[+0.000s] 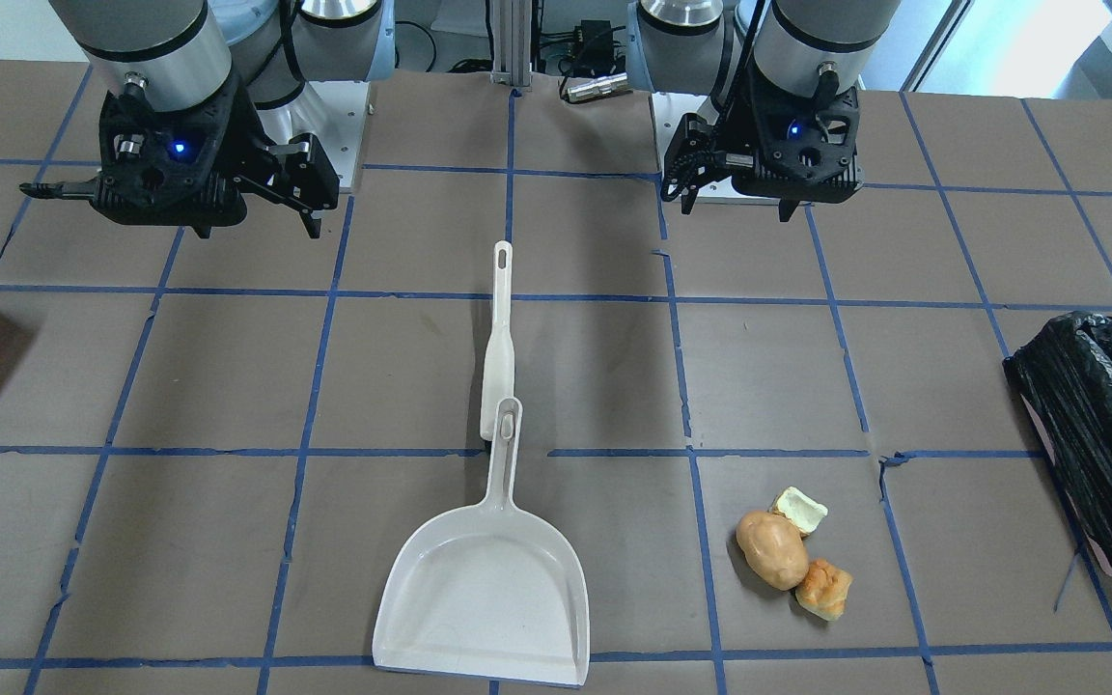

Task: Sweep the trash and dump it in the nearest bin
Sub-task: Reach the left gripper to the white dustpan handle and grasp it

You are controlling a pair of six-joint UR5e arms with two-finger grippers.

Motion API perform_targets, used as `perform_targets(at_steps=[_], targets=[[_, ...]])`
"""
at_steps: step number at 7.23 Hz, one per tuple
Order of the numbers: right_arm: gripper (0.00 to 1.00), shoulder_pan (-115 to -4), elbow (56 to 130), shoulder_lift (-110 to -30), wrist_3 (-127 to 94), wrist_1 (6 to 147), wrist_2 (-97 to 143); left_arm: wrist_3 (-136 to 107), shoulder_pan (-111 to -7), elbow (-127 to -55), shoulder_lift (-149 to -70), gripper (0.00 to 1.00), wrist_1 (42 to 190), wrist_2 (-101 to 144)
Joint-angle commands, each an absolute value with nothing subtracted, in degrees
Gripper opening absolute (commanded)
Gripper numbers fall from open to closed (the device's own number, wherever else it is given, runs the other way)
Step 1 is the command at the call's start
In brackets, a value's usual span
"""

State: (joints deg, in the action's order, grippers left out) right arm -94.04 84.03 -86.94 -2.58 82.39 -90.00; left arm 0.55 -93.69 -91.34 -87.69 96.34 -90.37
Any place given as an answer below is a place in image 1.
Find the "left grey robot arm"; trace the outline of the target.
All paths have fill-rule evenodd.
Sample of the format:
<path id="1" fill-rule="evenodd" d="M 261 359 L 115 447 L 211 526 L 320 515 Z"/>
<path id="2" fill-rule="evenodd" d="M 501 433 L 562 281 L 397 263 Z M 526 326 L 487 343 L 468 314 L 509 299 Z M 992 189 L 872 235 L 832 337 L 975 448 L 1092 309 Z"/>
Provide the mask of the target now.
<path id="1" fill-rule="evenodd" d="M 857 80 L 896 1 L 632 1 L 626 75 L 652 95 L 692 95 L 658 146 L 661 199 L 689 214 L 729 183 L 771 199 L 787 221 L 802 203 L 858 192 Z"/>

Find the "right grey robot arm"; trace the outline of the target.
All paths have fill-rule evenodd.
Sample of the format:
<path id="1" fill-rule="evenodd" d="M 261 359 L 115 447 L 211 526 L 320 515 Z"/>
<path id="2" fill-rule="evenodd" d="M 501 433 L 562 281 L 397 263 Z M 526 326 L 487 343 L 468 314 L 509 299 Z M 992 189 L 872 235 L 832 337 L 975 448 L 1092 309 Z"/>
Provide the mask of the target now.
<path id="1" fill-rule="evenodd" d="M 242 224 L 247 195 L 290 208 L 319 238 L 353 182 L 348 116 L 317 85 L 396 69 L 390 1 L 56 1 L 105 78 L 100 166 L 86 181 L 22 183 L 115 224 Z"/>

